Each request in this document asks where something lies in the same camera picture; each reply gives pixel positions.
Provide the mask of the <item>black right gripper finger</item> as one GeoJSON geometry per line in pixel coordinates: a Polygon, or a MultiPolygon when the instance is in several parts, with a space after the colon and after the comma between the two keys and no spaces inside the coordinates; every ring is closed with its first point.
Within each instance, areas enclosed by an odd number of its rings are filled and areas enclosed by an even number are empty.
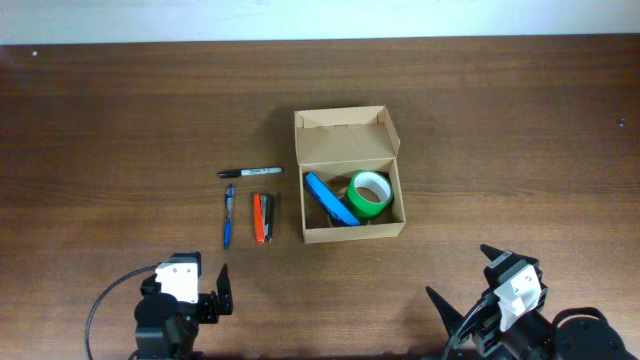
{"type": "Polygon", "coordinates": [[[500,263],[511,255],[510,251],[503,251],[487,244],[481,244],[480,250],[492,263],[500,263]]]}
{"type": "Polygon", "coordinates": [[[436,310],[438,311],[440,318],[445,326],[447,334],[450,337],[458,335],[458,330],[463,324],[464,316],[432,287],[427,286],[426,293],[433,305],[436,307],[436,310]]]}

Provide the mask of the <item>orange black stapler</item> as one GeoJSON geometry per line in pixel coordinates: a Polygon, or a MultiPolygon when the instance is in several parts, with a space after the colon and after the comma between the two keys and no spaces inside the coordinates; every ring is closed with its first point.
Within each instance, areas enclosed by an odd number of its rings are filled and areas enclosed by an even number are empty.
{"type": "Polygon", "coordinates": [[[269,193],[253,194],[253,220],[255,238],[259,244],[273,239],[275,198],[269,193]]]}

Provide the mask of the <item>blue ballpoint pen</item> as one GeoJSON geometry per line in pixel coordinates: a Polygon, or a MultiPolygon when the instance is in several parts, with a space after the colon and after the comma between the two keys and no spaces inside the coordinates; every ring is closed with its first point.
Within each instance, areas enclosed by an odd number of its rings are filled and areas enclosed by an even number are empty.
{"type": "Polygon", "coordinates": [[[223,227],[223,249],[227,251],[231,244],[232,239],[232,214],[233,214],[233,201],[234,201],[235,187],[233,184],[229,184],[225,192],[225,220],[223,227]]]}

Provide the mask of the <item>black sharpie marker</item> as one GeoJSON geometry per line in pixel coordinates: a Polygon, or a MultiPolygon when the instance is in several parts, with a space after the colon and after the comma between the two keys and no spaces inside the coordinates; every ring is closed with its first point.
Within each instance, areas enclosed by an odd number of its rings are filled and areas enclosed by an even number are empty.
{"type": "Polygon", "coordinates": [[[247,169],[231,169],[218,173],[220,179],[240,178],[248,176],[263,176],[282,173],[282,167],[264,167],[264,168],[247,168],[247,169]]]}

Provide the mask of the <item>green tape roll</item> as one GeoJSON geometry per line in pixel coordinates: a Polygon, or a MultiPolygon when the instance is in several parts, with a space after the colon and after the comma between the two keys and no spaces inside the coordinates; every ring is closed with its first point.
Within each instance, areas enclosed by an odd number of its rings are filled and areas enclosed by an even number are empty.
{"type": "Polygon", "coordinates": [[[346,190],[346,199],[357,217],[373,219],[378,217],[394,197],[390,181],[376,171],[358,171],[351,178],[346,190]],[[368,200],[359,193],[365,189],[376,195],[377,201],[368,200]]]}

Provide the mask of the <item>blue plastic case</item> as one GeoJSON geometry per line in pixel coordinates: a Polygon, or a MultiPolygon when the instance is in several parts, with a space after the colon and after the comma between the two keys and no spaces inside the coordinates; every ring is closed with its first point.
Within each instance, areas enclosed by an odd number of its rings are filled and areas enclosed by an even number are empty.
{"type": "Polygon", "coordinates": [[[308,172],[304,176],[304,182],[320,206],[328,214],[331,214],[336,220],[339,220],[343,227],[360,226],[359,219],[338,200],[337,196],[325,185],[323,181],[314,173],[308,172]]]}

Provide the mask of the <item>brown cardboard box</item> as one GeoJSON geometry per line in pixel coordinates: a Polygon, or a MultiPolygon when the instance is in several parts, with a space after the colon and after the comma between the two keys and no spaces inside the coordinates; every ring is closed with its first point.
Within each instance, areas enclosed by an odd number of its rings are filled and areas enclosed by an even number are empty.
{"type": "MultiPolygon", "coordinates": [[[[294,113],[302,234],[306,244],[396,237],[406,224],[397,164],[400,139],[384,106],[302,110],[294,113]],[[336,195],[358,171],[376,171],[393,187],[394,197],[370,225],[331,228],[327,213],[307,189],[314,172],[336,195]]],[[[359,189],[368,200],[372,192],[359,189]]]]}

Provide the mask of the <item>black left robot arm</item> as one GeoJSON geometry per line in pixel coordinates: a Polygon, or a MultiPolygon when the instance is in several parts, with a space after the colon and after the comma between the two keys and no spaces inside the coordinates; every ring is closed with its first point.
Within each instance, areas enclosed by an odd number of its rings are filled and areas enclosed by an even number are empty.
{"type": "Polygon", "coordinates": [[[213,325],[233,313],[228,266],[223,265],[215,291],[201,293],[199,252],[178,252],[158,264],[140,287],[134,311],[139,359],[202,359],[194,349],[201,325],[213,325]]]}

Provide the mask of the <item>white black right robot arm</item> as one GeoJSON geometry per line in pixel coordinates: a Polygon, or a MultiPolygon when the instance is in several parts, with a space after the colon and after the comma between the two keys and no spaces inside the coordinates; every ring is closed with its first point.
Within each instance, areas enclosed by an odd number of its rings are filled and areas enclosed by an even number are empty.
{"type": "Polygon", "coordinates": [[[440,359],[631,360],[621,336],[594,307],[542,315],[548,287],[539,260],[483,244],[488,288],[465,314],[433,288],[426,292],[448,334],[440,359]]]}

